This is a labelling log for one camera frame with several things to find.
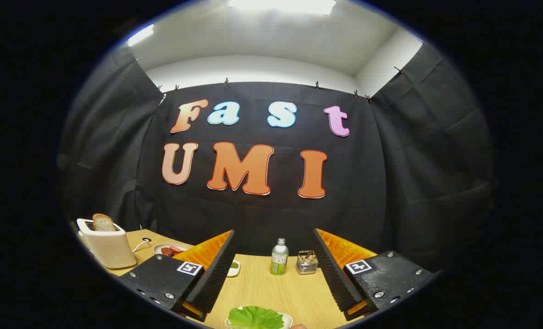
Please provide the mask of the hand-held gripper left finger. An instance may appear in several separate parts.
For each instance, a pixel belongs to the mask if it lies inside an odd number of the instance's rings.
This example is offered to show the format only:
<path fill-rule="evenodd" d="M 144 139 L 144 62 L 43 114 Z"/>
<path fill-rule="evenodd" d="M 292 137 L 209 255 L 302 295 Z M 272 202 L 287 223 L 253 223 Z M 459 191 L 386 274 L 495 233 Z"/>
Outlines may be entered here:
<path fill-rule="evenodd" d="M 177 255 L 156 254 L 120 275 L 120 281 L 169 312 L 204 322 L 234 260 L 234 235 L 232 229 Z"/>

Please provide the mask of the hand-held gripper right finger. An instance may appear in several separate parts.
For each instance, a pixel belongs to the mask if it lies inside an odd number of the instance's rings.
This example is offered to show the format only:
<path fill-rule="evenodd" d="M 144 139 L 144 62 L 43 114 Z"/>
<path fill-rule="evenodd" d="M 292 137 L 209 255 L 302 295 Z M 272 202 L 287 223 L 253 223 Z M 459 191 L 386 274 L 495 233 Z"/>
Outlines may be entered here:
<path fill-rule="evenodd" d="M 397 251 L 377 254 L 319 228 L 313 236 L 322 274 L 347 321 L 390 308 L 438 277 Z"/>

